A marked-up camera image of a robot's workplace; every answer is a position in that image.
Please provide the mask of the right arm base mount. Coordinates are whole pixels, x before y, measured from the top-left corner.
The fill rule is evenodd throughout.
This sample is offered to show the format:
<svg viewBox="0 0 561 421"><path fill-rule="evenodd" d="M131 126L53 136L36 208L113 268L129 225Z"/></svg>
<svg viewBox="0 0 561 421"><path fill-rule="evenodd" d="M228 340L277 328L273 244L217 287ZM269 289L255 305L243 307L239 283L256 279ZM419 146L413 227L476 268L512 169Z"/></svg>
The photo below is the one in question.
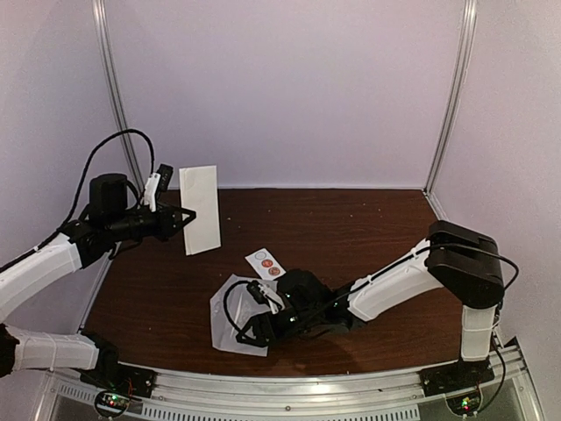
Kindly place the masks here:
<svg viewBox="0 0 561 421"><path fill-rule="evenodd" d="M463 330L458 359L424 368L419 377L426 397L447 395L454 415L470 417L483 409L480 386L495 378L490 362L493 330Z"/></svg>

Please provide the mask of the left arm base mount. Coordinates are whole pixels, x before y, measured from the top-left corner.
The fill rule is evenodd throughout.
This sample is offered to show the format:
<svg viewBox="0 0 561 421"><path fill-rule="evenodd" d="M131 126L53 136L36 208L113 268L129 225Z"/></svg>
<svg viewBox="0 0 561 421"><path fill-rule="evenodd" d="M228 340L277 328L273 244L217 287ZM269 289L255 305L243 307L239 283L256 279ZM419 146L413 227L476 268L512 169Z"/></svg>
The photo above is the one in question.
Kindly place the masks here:
<svg viewBox="0 0 561 421"><path fill-rule="evenodd" d="M82 336L94 342L98 357L94 368L77 372L81 382L99 389L94 409L102 419L115 420L132 403L152 396L156 377L153 370L122 363L117 347L93 332L82 332Z"/></svg>

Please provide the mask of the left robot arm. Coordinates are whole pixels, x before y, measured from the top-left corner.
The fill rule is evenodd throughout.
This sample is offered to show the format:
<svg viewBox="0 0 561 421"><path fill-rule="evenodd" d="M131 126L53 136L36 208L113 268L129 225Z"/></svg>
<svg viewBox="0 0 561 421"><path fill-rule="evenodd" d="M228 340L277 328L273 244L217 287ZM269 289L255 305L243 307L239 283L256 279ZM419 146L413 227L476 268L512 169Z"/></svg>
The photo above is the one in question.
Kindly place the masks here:
<svg viewBox="0 0 561 421"><path fill-rule="evenodd" d="M166 241L193 222L196 213L159 202L167 189L164 168L148 178L137 204L128 204L135 187L123 174L105 174L89 183L89 203L76 220L57 230L45 246L36 246L22 260L1 270L1 319L40 291L103 256L117 254L124 241L140 244L154 237ZM30 332L1 325L1 374L26 369L91 370L106 389L118 389L126 372L112 357L110 344L84 334Z"/></svg>

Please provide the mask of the grey envelope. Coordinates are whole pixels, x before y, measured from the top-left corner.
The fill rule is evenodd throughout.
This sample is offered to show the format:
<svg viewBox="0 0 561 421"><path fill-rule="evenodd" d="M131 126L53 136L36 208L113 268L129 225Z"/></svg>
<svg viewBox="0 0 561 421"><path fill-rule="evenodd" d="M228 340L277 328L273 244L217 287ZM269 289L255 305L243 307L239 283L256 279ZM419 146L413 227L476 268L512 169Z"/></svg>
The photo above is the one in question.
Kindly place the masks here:
<svg viewBox="0 0 561 421"><path fill-rule="evenodd" d="M245 325L250 317L270 312L266 304L256 303L246 289L249 282L256 280L256 278L230 275L209 300L211 343L216 350L261 358L267 357L267 346L257 347L237 342L236 334L238 331L228 321L224 310L228 310L231 320L239 329ZM274 281L261 279L257 281L276 290Z"/></svg>

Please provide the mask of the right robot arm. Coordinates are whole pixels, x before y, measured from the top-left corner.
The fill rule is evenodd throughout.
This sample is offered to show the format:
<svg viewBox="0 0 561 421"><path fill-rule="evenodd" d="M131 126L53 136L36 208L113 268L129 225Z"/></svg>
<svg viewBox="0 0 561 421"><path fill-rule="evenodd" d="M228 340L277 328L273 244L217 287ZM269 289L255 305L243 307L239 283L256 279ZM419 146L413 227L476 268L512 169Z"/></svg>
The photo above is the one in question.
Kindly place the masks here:
<svg viewBox="0 0 561 421"><path fill-rule="evenodd" d="M236 340L269 347L317 327L350 331L415 296L445 288L463 306L460 360L451 365L449 377L464 388L482 374L482 361L490 353L495 314L506 290L502 262L491 237L438 220L403 257L339 289L300 269L280 276L272 291L261 282L248 282L253 299L272 306L236 326Z"/></svg>

